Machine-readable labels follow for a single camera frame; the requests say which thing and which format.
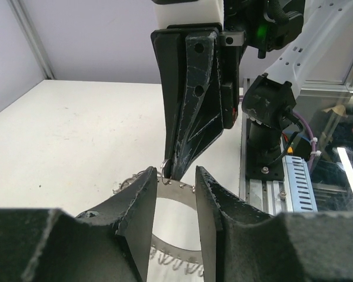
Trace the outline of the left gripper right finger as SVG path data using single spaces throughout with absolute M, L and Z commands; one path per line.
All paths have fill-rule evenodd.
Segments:
M 202 166 L 195 194 L 205 281 L 353 281 L 353 212 L 272 216 Z

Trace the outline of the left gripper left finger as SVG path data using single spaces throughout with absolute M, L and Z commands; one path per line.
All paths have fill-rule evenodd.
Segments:
M 0 209 L 0 281 L 145 281 L 157 171 L 76 217 Z

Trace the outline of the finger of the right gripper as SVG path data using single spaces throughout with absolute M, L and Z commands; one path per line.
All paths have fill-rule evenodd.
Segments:
M 171 178 L 180 180 L 190 165 L 221 135 L 221 81 L 218 33 L 193 32 L 185 39 L 187 73 Z
M 185 28 L 155 30 L 151 41 L 161 77 L 166 126 L 165 176 L 184 176 L 188 124 L 185 121 L 187 59 Z

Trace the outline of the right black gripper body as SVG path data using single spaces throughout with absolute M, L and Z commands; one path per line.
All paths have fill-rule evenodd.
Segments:
M 224 129 L 231 129 L 238 117 L 239 65 L 246 50 L 243 26 L 226 27 L 219 34 L 219 65 L 221 71 L 221 106 Z

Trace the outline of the metal disc with keyrings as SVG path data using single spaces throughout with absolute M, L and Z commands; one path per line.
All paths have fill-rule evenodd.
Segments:
M 195 186 L 157 172 L 148 281 L 203 281 Z

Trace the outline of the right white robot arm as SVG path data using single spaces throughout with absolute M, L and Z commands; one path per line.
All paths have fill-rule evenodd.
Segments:
M 239 112 L 251 170 L 277 167 L 308 74 L 353 23 L 353 1 L 155 1 L 151 34 L 166 139 L 162 175 L 180 180 Z

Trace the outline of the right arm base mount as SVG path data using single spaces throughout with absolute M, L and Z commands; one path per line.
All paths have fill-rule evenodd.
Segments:
M 282 160 L 273 162 L 282 152 L 281 133 L 246 119 L 245 176 L 262 181 L 283 181 Z

